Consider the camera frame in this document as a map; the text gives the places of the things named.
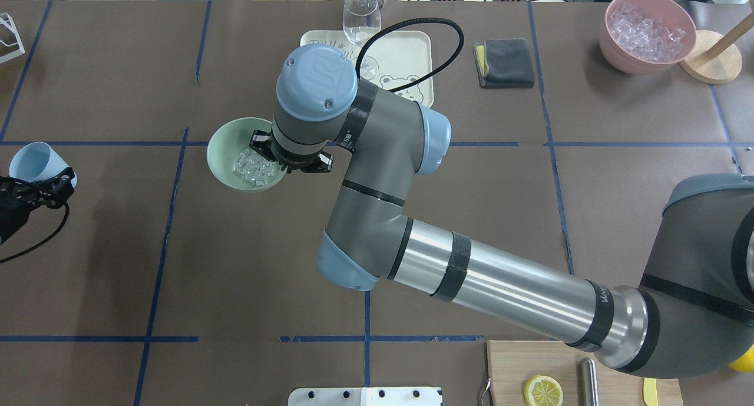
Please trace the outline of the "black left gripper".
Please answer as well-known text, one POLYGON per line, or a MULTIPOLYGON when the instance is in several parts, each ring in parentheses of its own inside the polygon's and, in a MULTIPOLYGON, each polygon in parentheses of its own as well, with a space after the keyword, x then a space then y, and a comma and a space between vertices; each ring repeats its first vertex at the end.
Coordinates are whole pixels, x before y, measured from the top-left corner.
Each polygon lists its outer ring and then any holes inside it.
POLYGON ((45 206, 49 209, 65 208, 59 226, 40 242, 46 244, 64 227, 70 215, 68 199, 74 194, 72 167, 65 167, 58 175, 41 182, 27 182, 14 177, 2 177, 1 183, 1 238, 9 240, 29 220, 32 211, 45 206))

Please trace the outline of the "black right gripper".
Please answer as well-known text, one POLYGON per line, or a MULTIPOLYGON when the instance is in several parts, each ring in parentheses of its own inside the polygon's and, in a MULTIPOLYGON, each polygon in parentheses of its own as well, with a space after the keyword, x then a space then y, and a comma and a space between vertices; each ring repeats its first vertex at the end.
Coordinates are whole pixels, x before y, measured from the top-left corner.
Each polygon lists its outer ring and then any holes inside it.
POLYGON ((253 130, 249 147, 264 159, 280 164, 285 173, 329 173, 332 169, 332 155, 319 149, 315 153, 298 154, 283 148, 272 132, 253 130))

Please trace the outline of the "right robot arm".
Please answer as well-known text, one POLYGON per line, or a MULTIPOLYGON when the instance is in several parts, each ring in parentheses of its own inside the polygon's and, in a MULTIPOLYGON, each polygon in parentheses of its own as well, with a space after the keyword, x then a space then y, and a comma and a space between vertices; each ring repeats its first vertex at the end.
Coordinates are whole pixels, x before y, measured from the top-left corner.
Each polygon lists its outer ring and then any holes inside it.
POLYGON ((335 285, 319 272, 323 232, 340 194, 362 202, 345 210, 331 239, 375 280, 370 296, 372 353, 388 338, 482 335, 547 337, 577 342, 591 326, 589 312, 564 311, 577 327, 541 332, 464 309, 468 289, 487 277, 477 247, 504 250, 539 263, 531 275, 540 290, 524 301, 535 312, 551 293, 640 285, 658 232, 675 237, 667 260, 687 274, 706 263, 703 251, 721 247, 715 267, 730 268, 730 246, 752 208, 752 195, 727 202, 714 192, 667 206, 676 184, 702 173, 737 173, 708 87, 671 70, 631 76, 614 70, 600 49, 588 47, 574 62, 544 57, 544 80, 531 88, 483 90, 473 54, 436 77, 434 108, 452 124, 452 141, 436 172, 417 174, 422 159, 418 106, 379 92, 353 156, 328 146, 330 173, 286 175, 269 190, 243 196, 240 215, 249 234, 243 245, 254 272, 269 283, 275 334, 326 339, 361 334, 364 295, 335 285), (422 290, 402 285, 398 256, 412 218, 416 228, 442 230, 444 275, 453 233, 471 239, 467 278, 456 302, 434 295, 441 277, 418 275, 422 290))

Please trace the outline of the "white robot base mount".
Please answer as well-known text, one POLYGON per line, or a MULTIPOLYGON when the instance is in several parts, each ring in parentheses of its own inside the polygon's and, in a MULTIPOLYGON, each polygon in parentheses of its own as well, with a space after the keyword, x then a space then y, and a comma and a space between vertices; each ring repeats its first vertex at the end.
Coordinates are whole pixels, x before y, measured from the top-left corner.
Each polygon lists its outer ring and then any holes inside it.
POLYGON ((437 387, 329 387, 299 388, 288 405, 443 405, 437 387))

